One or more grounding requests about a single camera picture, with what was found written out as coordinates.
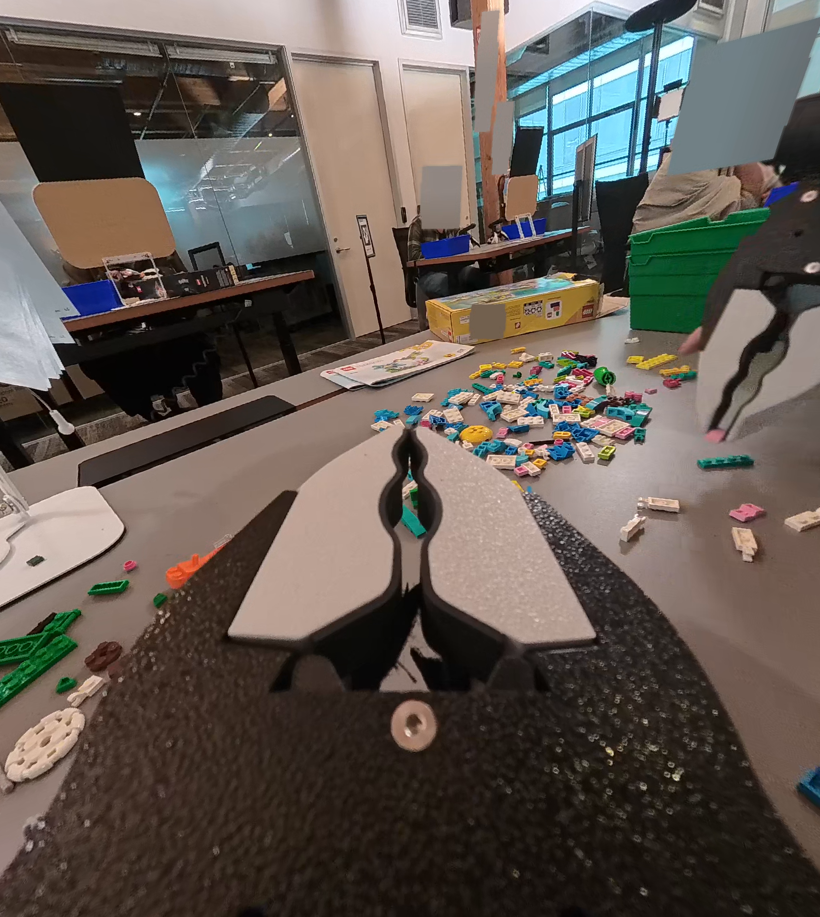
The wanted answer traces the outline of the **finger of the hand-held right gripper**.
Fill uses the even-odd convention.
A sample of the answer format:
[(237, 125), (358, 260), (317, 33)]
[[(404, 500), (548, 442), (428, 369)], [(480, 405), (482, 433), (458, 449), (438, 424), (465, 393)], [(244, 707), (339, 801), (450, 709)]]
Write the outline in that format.
[(786, 381), (790, 316), (762, 292), (732, 293), (699, 359), (696, 417), (706, 434), (748, 434)]
[(728, 437), (747, 436), (777, 409), (820, 386), (820, 306), (796, 316), (766, 354), (757, 355), (728, 422)]

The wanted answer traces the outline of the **pile of mixed lego pieces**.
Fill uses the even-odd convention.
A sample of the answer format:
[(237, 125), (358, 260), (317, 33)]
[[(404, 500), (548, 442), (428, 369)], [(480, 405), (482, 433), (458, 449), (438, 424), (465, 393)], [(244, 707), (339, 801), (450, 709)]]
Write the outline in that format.
[[(442, 395), (417, 393), (405, 407), (376, 410), (371, 430), (428, 430), (519, 480), (536, 479), (547, 466), (571, 459), (609, 464), (619, 445), (645, 444), (652, 396), (696, 380), (688, 365), (670, 366), (674, 360), (668, 354), (628, 357), (628, 366), (657, 372), (658, 384), (620, 391), (616, 383), (595, 383), (594, 369), (605, 365), (594, 354), (532, 355), (515, 348), (505, 362), (479, 365), (464, 386)], [(469, 426), (490, 427), (493, 439), (476, 447), (463, 443), (459, 433)]]

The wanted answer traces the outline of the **teal curved lego piece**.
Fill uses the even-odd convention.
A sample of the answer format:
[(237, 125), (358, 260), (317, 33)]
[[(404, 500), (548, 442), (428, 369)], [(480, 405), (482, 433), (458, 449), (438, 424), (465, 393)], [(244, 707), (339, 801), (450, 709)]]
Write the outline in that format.
[(419, 505), (420, 496), (418, 482), (408, 475), (402, 487), (401, 521), (416, 538), (421, 538), (426, 534), (426, 527), (421, 522), (419, 516)]

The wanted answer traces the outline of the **lego instruction booklet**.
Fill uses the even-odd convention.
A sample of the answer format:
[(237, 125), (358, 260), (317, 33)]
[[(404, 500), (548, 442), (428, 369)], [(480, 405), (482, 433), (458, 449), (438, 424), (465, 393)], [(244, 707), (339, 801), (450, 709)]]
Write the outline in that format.
[(393, 353), (324, 370), (320, 376), (348, 391), (382, 388), (463, 359), (474, 351), (471, 345), (429, 339)]

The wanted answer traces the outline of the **black lego box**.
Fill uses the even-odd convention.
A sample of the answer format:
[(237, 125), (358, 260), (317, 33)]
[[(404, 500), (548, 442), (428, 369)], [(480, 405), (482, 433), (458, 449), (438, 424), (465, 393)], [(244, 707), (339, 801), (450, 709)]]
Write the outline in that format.
[(233, 269), (222, 266), (166, 273), (162, 276), (162, 283), (169, 297), (182, 297), (234, 287), (236, 276)]

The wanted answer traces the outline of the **green lego plate with holes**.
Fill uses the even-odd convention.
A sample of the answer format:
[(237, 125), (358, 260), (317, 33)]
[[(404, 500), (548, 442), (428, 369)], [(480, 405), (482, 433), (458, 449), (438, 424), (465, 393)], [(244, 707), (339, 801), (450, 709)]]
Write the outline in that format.
[(0, 667), (18, 665), (53, 639), (52, 635), (37, 633), (0, 640)]

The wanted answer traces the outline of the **white round lego plate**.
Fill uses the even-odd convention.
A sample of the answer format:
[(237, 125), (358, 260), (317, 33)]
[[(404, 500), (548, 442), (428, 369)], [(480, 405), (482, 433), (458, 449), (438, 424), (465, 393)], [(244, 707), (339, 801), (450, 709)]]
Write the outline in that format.
[(84, 726), (85, 717), (77, 708), (48, 714), (16, 741), (4, 763), (6, 777), (20, 784), (48, 773), (72, 751)]

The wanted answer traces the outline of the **green nested storage bins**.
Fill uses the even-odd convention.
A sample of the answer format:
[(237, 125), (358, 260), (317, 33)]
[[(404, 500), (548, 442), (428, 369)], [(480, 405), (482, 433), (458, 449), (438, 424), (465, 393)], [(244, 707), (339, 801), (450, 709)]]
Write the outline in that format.
[(635, 233), (627, 263), (631, 327), (690, 333), (702, 323), (707, 296), (740, 243), (770, 215), (749, 209)]

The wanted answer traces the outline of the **orange brick separator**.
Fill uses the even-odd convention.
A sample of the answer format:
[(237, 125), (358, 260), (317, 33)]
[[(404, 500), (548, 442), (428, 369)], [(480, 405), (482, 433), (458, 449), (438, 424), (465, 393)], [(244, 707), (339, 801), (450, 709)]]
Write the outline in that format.
[(190, 578), (210, 562), (215, 555), (224, 548), (224, 544), (218, 544), (212, 551), (205, 555), (193, 554), (188, 559), (178, 562), (165, 572), (165, 581), (171, 590), (179, 590)]

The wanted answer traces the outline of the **black office chair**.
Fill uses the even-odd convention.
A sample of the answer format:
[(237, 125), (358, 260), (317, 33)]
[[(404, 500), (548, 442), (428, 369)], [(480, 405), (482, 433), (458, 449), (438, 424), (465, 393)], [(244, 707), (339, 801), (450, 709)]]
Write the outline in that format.
[(629, 238), (637, 207), (648, 188), (647, 173), (617, 181), (596, 181), (595, 201), (599, 217), (599, 233), (603, 247), (601, 281), (604, 292), (627, 297)]

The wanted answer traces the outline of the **grey computer monitor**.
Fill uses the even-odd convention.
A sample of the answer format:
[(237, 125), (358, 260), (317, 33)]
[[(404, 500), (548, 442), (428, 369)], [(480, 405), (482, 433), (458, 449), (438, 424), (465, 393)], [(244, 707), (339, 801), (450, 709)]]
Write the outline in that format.
[(573, 187), (573, 215), (578, 225), (590, 220), (594, 191), (598, 136), (591, 135), (576, 148), (576, 164)]

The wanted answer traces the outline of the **white lamp base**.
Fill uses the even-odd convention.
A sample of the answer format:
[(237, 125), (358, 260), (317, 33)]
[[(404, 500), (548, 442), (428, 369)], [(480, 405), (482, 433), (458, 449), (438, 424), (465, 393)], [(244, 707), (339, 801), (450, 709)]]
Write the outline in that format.
[[(94, 487), (30, 504), (0, 465), (0, 491), (0, 610), (103, 555), (126, 531)], [(36, 555), (46, 561), (28, 567)]]

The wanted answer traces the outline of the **black light panel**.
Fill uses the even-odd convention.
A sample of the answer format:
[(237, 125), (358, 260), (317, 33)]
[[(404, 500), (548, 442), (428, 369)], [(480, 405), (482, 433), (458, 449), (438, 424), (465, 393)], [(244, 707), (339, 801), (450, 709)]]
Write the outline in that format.
[(532, 176), (538, 173), (543, 134), (543, 126), (517, 126), (511, 149), (510, 178)]

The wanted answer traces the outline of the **wooden pillar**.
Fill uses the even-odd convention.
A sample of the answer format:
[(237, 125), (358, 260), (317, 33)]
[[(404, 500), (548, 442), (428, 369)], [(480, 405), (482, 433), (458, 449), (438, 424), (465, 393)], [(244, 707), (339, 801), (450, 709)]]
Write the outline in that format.
[(470, 2), (475, 63), (473, 126), (479, 142), (485, 229), (499, 218), (501, 211), (499, 176), (493, 172), (500, 162), (495, 140), (497, 112), (507, 100), (505, 12), (503, 1)]

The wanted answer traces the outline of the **white door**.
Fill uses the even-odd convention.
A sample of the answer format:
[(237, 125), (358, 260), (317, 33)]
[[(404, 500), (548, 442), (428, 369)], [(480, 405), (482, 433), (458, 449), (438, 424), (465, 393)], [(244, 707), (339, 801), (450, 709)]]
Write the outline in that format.
[(416, 203), (420, 203), (422, 169), (462, 167), (461, 225), (472, 222), (470, 206), (469, 89), (461, 71), (403, 66), (404, 117), (413, 170)]
[(370, 221), (383, 327), (400, 325), (411, 309), (393, 237), (392, 171), (375, 66), (296, 55), (291, 73), (347, 327), (356, 338), (379, 332), (357, 214)]

